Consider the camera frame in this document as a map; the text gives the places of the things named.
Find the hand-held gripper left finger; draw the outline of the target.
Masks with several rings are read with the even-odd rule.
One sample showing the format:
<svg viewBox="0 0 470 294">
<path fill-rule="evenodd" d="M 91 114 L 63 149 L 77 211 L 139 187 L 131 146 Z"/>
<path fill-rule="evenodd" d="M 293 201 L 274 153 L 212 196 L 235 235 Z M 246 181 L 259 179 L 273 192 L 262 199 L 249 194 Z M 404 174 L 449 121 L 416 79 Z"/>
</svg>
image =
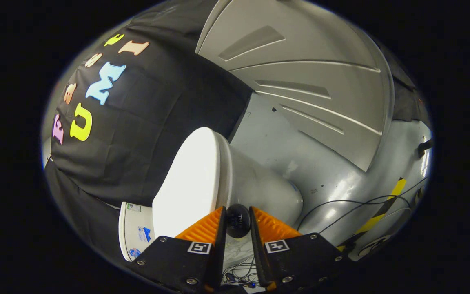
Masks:
<svg viewBox="0 0 470 294">
<path fill-rule="evenodd" d="M 222 281 L 227 209 L 204 216 L 175 238 L 159 236 L 129 269 L 179 294 L 215 294 Z"/>
</svg>

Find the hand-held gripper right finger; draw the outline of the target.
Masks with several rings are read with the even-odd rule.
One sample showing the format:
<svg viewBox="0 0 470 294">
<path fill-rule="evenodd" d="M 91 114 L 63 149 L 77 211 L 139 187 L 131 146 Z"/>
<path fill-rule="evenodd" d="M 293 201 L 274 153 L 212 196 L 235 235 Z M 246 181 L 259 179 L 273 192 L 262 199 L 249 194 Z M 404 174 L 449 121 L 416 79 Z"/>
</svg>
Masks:
<svg viewBox="0 0 470 294">
<path fill-rule="evenodd" d="M 346 256 L 319 233 L 301 234 L 250 207 L 251 238 L 259 286 L 265 293 L 302 293 L 336 279 Z"/>
</svg>

